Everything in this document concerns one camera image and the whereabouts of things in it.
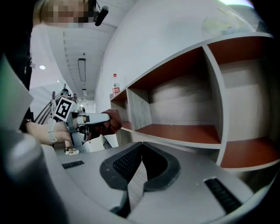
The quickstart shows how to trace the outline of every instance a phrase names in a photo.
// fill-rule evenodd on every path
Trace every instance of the sneaker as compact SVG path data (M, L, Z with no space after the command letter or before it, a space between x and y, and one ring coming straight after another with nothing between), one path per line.
M80 153L80 151L79 150L74 150L72 153L69 153L69 155L71 156L71 155L77 155L77 154L79 154Z

